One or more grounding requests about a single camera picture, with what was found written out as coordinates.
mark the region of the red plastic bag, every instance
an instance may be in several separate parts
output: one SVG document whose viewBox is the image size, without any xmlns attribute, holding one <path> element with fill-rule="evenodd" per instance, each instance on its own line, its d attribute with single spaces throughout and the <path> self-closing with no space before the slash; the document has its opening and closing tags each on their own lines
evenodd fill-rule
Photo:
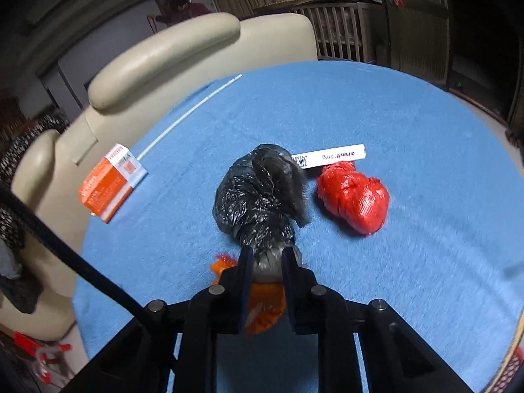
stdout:
<svg viewBox="0 0 524 393">
<path fill-rule="evenodd" d="M 389 193 L 377 178 L 355 169 L 351 161 L 325 166 L 316 179 L 318 196 L 328 211 L 361 234 L 373 234 L 386 221 Z"/>
</svg>

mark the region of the black cable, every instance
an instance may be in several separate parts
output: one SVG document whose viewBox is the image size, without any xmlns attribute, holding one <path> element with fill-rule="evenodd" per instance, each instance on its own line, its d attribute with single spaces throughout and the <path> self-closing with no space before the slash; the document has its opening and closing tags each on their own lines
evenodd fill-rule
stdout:
<svg viewBox="0 0 524 393">
<path fill-rule="evenodd" d="M 101 293 L 105 294 L 133 315 L 151 335 L 158 331 L 158 325 L 149 312 L 133 297 L 126 293 L 87 261 L 75 253 L 64 241 L 55 235 L 42 220 L 18 199 L 6 185 L 0 182 L 0 203 L 4 204 L 23 227 L 66 266 L 85 279 Z"/>
</svg>

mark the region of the wooden door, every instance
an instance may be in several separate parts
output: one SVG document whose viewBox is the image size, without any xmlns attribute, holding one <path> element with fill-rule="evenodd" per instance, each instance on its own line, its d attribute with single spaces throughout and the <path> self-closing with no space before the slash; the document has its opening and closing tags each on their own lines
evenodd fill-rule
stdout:
<svg viewBox="0 0 524 393">
<path fill-rule="evenodd" d="M 451 61 L 449 0 L 383 0 L 391 68 L 447 89 Z"/>
</svg>

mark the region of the person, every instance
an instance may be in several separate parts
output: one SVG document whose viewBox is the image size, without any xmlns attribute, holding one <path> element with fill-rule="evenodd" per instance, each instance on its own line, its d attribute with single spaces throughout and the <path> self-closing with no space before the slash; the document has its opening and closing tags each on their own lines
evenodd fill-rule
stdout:
<svg viewBox="0 0 524 393">
<path fill-rule="evenodd" d="M 210 13 L 204 4 L 193 3 L 190 0 L 171 0 L 169 2 L 169 10 L 171 13 L 156 16 L 155 20 L 170 27 L 184 20 Z"/>
</svg>

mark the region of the gray cloth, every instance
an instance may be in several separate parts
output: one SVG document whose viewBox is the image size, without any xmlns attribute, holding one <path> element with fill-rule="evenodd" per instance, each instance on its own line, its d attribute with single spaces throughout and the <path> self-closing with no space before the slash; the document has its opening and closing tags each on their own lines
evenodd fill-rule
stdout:
<svg viewBox="0 0 524 393">
<path fill-rule="evenodd" d="M 22 265 L 17 261 L 11 249 L 0 238 L 0 275 L 7 279 L 18 279 Z"/>
</svg>

